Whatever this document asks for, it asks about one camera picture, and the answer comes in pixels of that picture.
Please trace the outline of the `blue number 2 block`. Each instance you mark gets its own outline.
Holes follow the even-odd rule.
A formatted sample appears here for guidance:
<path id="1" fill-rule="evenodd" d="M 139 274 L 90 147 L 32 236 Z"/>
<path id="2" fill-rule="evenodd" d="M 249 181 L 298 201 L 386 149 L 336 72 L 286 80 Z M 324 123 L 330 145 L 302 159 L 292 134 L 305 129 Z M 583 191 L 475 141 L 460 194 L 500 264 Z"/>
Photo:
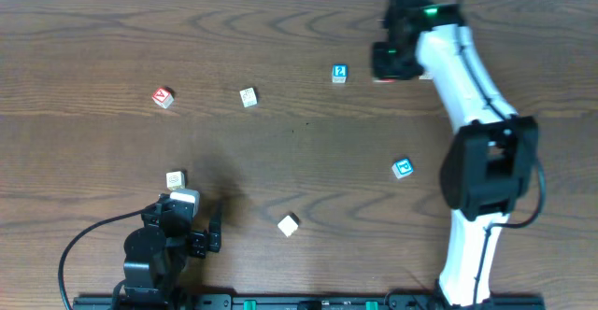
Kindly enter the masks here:
<path id="1" fill-rule="evenodd" d="M 346 64 L 334 64 L 331 74 L 332 82 L 344 84 L 348 78 L 348 71 Z"/>

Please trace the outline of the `red letter A block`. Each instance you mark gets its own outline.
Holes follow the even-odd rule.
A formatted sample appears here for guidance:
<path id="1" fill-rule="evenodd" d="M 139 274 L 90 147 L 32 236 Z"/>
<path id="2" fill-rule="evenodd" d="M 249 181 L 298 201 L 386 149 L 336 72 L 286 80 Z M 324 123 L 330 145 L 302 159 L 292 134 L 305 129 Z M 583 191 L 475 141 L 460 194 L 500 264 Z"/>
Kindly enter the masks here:
<path id="1" fill-rule="evenodd" d="M 167 109 L 174 102 L 174 96 L 171 91 L 166 88 L 158 88 L 151 96 L 154 103 L 161 108 Z"/>

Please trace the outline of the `red letter I block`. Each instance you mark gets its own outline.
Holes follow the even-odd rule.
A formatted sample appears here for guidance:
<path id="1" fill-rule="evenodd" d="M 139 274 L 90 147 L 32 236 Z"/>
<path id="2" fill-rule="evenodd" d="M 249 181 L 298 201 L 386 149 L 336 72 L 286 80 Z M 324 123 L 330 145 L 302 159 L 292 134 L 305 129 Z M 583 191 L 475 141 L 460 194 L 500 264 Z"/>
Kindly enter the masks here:
<path id="1" fill-rule="evenodd" d="M 393 83 L 396 82 L 395 79 L 379 79 L 379 78 L 373 78 L 373 82 L 375 83 Z"/>

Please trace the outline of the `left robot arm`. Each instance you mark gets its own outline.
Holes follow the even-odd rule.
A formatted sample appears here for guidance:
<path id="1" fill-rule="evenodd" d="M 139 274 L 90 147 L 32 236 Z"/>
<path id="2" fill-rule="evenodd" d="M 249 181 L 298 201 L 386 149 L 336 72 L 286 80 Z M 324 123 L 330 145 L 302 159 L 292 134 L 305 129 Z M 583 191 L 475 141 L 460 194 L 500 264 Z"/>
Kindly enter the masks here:
<path id="1" fill-rule="evenodd" d="M 209 226 L 192 228 L 196 199 L 184 202 L 174 193 L 141 212 L 144 226 L 130 233 L 123 248 L 124 279 L 112 291 L 112 309 L 183 309 L 188 296 L 177 286 L 187 259 L 203 259 L 221 250 L 222 205 L 217 204 Z"/>

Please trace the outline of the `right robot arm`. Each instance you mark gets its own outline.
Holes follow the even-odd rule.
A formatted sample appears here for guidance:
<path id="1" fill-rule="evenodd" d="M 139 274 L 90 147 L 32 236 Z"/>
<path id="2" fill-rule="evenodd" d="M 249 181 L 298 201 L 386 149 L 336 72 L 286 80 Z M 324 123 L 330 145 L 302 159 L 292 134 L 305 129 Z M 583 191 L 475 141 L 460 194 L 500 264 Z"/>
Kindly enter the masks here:
<path id="1" fill-rule="evenodd" d="M 546 202 L 538 124 L 496 88 L 462 14 L 463 0 L 389 0 L 387 38 L 372 46 L 381 82 L 430 74 L 454 133 L 440 168 L 451 211 L 448 254 L 429 295 L 390 297 L 390 307 L 542 309 L 540 296 L 494 296 L 490 271 L 500 233 L 534 223 Z"/>

